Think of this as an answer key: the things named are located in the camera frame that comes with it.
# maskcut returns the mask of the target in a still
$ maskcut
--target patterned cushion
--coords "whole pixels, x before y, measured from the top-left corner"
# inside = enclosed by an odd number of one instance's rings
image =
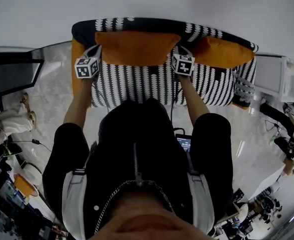
[[[181,36],[178,45],[189,50],[202,37],[215,37],[235,42],[253,52],[258,46],[234,35],[197,24],[155,18],[108,18],[82,21],[74,24],[74,39],[85,48],[95,45],[94,35],[97,31],[144,31],[174,33]],[[106,64],[102,62],[102,73],[92,87],[92,106],[113,108],[122,101],[130,99],[142,103],[148,98],[156,98],[164,105],[171,105],[180,83],[174,81],[170,68],[172,52],[167,62],[159,66],[131,67]],[[231,102],[247,108],[253,98],[255,78],[255,57],[241,66],[231,69],[213,68],[196,64],[192,83],[199,95],[208,105],[225,106]],[[185,105],[181,91],[177,104]]]

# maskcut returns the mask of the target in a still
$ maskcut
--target smartphone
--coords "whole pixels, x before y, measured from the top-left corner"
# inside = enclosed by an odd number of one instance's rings
[[[185,152],[190,152],[191,136],[176,134],[177,141],[180,143]]]

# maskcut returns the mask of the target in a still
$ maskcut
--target white pants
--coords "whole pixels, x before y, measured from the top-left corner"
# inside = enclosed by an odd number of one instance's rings
[[[33,128],[32,120],[29,118],[28,111],[23,103],[15,108],[0,112],[0,121],[6,136],[31,131]],[[0,130],[0,145],[6,140],[6,136]]]

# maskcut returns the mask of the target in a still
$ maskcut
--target black sleeve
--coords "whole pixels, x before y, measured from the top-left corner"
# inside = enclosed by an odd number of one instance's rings
[[[190,156],[198,172],[208,182],[215,221],[222,218],[232,202],[231,127],[221,115],[200,116],[193,128]]]
[[[70,171],[82,168],[88,155],[89,147],[78,125],[65,123],[57,129],[52,153],[43,173],[43,188],[50,208],[61,222],[65,176]]]

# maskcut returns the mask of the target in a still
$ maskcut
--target chin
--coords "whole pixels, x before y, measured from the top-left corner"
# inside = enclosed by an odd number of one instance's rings
[[[91,240],[210,240],[166,210],[131,210],[111,218]]]

